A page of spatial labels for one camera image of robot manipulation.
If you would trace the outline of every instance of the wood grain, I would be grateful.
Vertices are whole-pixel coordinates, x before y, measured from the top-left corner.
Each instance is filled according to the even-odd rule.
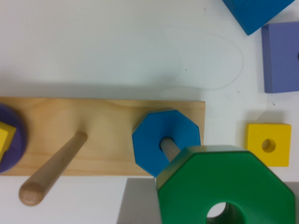
[[[1,98],[23,118],[29,142],[20,162],[3,175],[32,175],[76,132],[89,138],[64,175],[149,175],[135,164],[132,131],[152,110],[175,108],[204,139],[205,102]]]

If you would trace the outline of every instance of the block hole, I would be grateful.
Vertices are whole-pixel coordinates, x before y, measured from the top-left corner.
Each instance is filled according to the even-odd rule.
[[[232,203],[217,203],[208,211],[206,224],[245,224],[241,210]]]
[[[273,152],[276,147],[277,147],[277,144],[275,143],[275,141],[273,139],[270,139],[270,138],[264,140],[262,143],[263,151],[268,152],[268,153]]]

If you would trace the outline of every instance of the yellow block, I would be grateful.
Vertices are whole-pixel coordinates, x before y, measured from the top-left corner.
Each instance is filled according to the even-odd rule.
[[[3,154],[9,149],[16,128],[0,121],[0,161]]]
[[[247,149],[267,166],[289,166],[292,126],[250,124]]]

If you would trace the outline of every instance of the blue octagon block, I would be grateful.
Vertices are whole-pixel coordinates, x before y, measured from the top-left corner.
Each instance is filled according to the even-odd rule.
[[[223,0],[247,35],[251,35],[294,0]]]
[[[201,145],[198,126],[177,110],[148,113],[132,138],[136,164],[154,177],[169,164],[160,149],[165,137],[172,138],[180,150]]]
[[[299,91],[299,22],[265,25],[262,38],[264,91]]]

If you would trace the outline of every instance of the green octagon block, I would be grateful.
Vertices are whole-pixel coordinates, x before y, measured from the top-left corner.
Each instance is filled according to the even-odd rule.
[[[163,224],[294,224],[292,191],[251,152],[186,147],[157,177]],[[215,204],[226,203],[207,218]]]

